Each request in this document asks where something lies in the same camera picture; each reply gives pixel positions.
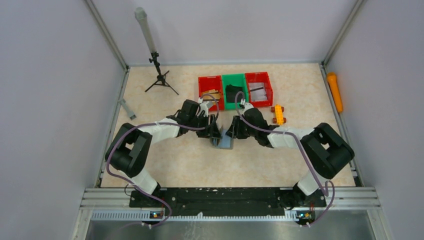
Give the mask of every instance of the gray floor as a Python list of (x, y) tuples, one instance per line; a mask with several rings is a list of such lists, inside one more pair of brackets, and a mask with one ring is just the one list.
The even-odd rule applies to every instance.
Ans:
[(128, 221), (92, 221), (86, 240), (374, 240), (366, 211), (330, 211), (311, 228), (293, 222), (168, 222), (149, 230)]

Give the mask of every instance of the tripod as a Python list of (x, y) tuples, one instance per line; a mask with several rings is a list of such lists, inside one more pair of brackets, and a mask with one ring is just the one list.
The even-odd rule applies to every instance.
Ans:
[(159, 67), (161, 64), (158, 62), (158, 57), (159, 57), (159, 53), (157, 53), (157, 52), (153, 52), (152, 54), (151, 54), (151, 57), (152, 58), (149, 58), (148, 60), (151, 62), (151, 63), (154, 63), (154, 66), (156, 67), (156, 71), (157, 71), (157, 73), (158, 73), (158, 75), (157, 75), (157, 80), (152, 84), (152, 85), (150, 85), (147, 89), (146, 89), (146, 91), (144, 91), (144, 92), (147, 92), (149, 89), (151, 89), (153, 86), (155, 86), (155, 85), (158, 85), (158, 86), (164, 86), (164, 87), (169, 87), (169, 88), (171, 88), (177, 95), (179, 95), (178, 94), (178, 92), (177, 91), (175, 91), (175, 89), (173, 89), (173, 87), (169, 84), (169, 83), (167, 83), (167, 81), (166, 81), (166, 78), (167, 78), (167, 74), (170, 72), (169, 70), (168, 71), (166, 71), (165, 72), (165, 74), (162, 74), (161, 73), (161, 68)]

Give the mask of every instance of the black wire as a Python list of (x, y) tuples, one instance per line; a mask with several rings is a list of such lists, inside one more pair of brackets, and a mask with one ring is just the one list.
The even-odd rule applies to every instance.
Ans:
[(127, 195), (128, 197), (131, 197), (131, 195), (128, 195), (127, 193), (127, 187), (129, 184), (127, 184), (124, 188), (123, 188), (123, 192), (125, 193), (125, 195)]

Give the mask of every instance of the table surface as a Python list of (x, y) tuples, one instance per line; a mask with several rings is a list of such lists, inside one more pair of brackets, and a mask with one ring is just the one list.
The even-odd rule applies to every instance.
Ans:
[[(227, 64), (162, 66), (170, 70), (169, 87), (154, 86), (153, 66), (131, 67), (124, 99), (137, 118), (130, 120), (123, 107), (119, 110), (117, 133), (124, 123), (139, 125), (173, 115), (184, 100), (198, 98), (198, 77), (223, 74), (268, 72), (274, 92), (273, 103), (284, 107), (284, 125), (311, 128), (319, 123), (338, 127), (317, 63), (296, 64)], [(274, 117), (269, 107), (259, 108), (268, 124)], [(235, 110), (219, 113), (218, 126), (228, 128)], [(213, 148), (208, 139), (194, 132), (166, 139), (150, 146), (145, 168), (162, 187), (292, 187), (308, 168), (298, 149), (267, 148), (254, 138), (235, 139), (233, 149)], [(354, 186), (349, 165), (333, 179), (336, 186)], [(101, 187), (124, 187), (127, 183), (104, 173)]]

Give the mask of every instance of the purple cable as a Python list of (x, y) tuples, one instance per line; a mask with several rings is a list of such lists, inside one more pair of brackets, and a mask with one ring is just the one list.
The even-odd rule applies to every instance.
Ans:
[[(213, 119), (213, 121), (212, 121), (212, 122), (211, 122), (208, 126), (205, 126), (205, 127), (191, 127), (191, 126), (184, 126), (184, 125), (177, 124), (177, 123), (173, 123), (173, 122), (158, 122), (157, 124), (159, 124), (159, 125), (171, 125), (171, 126), (177, 126), (177, 127), (183, 128), (183, 129), (188, 129), (188, 130), (193, 130), (193, 131), (204, 130), (204, 129), (207, 129), (207, 128), (211, 127), (213, 124), (215, 124), (215, 123), (217, 122), (218, 116), (220, 115), (220, 106), (218, 105), (218, 101), (217, 101), (217, 99), (216, 99), (213, 95), (208, 94), (208, 93), (205, 93), (205, 94), (203, 94), (203, 95), (201, 96), (201, 98), (203, 98), (204, 96), (209, 96), (209, 97), (211, 97), (211, 98), (215, 101), (215, 105), (216, 105), (216, 117)], [(131, 181), (130, 179), (128, 179), (128, 178), (126, 178), (126, 177), (124, 177), (124, 176), (121, 176), (121, 175), (118, 175), (118, 174), (115, 174), (115, 173), (111, 172), (111, 170), (110, 170), (110, 163), (111, 163), (111, 159), (112, 159), (113, 154), (115, 153), (116, 149), (118, 148), (118, 145), (119, 145), (119, 144), (120, 144), (120, 143), (124, 140), (124, 138), (125, 138), (126, 136), (128, 136), (128, 135), (129, 135), (132, 131), (134, 131), (134, 130), (136, 130), (136, 129), (138, 129), (138, 128), (141, 128), (141, 127), (156, 126), (157, 124), (156, 124), (156, 123), (143, 123), (143, 124), (137, 125), (137, 126), (135, 126), (135, 127), (131, 128), (130, 130), (126, 131), (126, 132), (125, 132), (125, 133), (124, 133), (124, 134), (123, 134), (123, 135), (122, 135), (122, 136), (118, 139), (118, 141), (116, 142), (116, 144), (112, 147), (112, 150), (110, 151), (110, 153), (109, 153), (109, 157), (107, 158), (107, 161), (106, 161), (106, 171), (107, 171), (107, 173), (108, 173), (109, 175), (111, 175), (111, 176), (113, 176), (113, 177), (116, 177), (116, 178), (119, 178), (119, 179), (122, 179), (122, 180), (124, 180), (124, 181), (128, 182), (129, 184), (133, 185), (133, 186), (134, 186), (134, 188), (135, 188), (135, 189), (137, 189), (140, 193), (142, 193), (142, 194), (146, 195), (147, 197), (152, 198), (152, 199), (154, 199), (154, 200), (156, 200), (156, 201), (159, 201), (160, 203), (164, 204), (164, 205), (165, 205), (165, 206), (169, 209), (169, 215), (168, 215), (167, 217), (165, 217), (165, 219), (163, 219), (162, 221), (160, 221), (160, 222), (158, 222), (158, 223), (156, 223), (156, 224), (152, 225), (152, 227), (158, 227), (158, 226), (160, 226), (160, 225), (164, 224), (164, 222), (165, 222), (166, 220), (168, 220), (168, 219), (171, 217), (171, 215), (172, 215), (172, 209), (171, 209), (171, 207), (170, 207), (170, 206), (169, 206), (169, 204), (168, 204), (167, 202), (165, 202), (164, 200), (162, 200), (162, 199), (160, 199), (160, 198), (158, 198), (158, 197), (156, 197), (156, 196), (153, 196), (153, 195), (151, 195), (151, 194), (148, 194), (147, 192), (143, 191), (143, 190), (142, 190), (140, 187), (138, 187), (137, 185), (134, 185), (133, 181)], [(117, 231), (119, 231), (119, 230), (121, 230), (121, 229), (124, 229), (124, 228), (126, 228), (126, 227), (128, 227), (128, 226), (130, 226), (130, 225), (134, 225), (134, 224), (136, 224), (136, 223), (132, 222), (132, 223), (126, 224), (126, 225), (124, 225), (124, 226), (120, 227)]]
[[(239, 95), (241, 94), (242, 99), (245, 99), (245, 93), (242, 91), (237, 92), (237, 94), (235, 95), (235, 99), (239, 99)], [(336, 189), (334, 187), (334, 184), (331, 180), (328, 180), (325, 182), (325, 188), (323, 187), (323, 185), (321, 184), (320, 180), (318, 179), (318, 176), (315, 172), (314, 167), (312, 166), (312, 163), (310, 162), (308, 155), (305, 153), (305, 150), (301, 144), (301, 142), (298, 139), (298, 136), (296, 136), (296, 134), (289, 132), (289, 131), (274, 131), (274, 130), (268, 130), (268, 129), (262, 129), (259, 128), (257, 126), (252, 125), (250, 122), (248, 122), (243, 115), (240, 113), (239, 108), (237, 106), (237, 102), (235, 103), (235, 110), (237, 111), (238, 116), (240, 117), (240, 119), (249, 127), (256, 129), (258, 131), (261, 132), (265, 132), (265, 133), (274, 133), (274, 134), (286, 134), (289, 136), (292, 136), (294, 138), (294, 141), (296, 142), (297, 147), (300, 150), (300, 153), (302, 154), (303, 159), (305, 160), (305, 163), (307, 165), (307, 167), (309, 168), (309, 171), (312, 173), (313, 179), (315, 179), (315, 182), (318, 184), (319, 188), (321, 189), (321, 192), (328, 197), (330, 195), (330, 191), (329, 191), (329, 186), (328, 183), (331, 183), (332, 186), (332, 196), (331, 196), (331, 200), (330, 203), (327, 205), (327, 207), (324, 209), (324, 211), (321, 213), (321, 215), (319, 215), (319, 217), (311, 224), (309, 224), (309, 226), (315, 224), (319, 219), (321, 219), (321, 217), (329, 210), (329, 208), (331, 207), (331, 205), (333, 204), (334, 198), (336, 196)]]

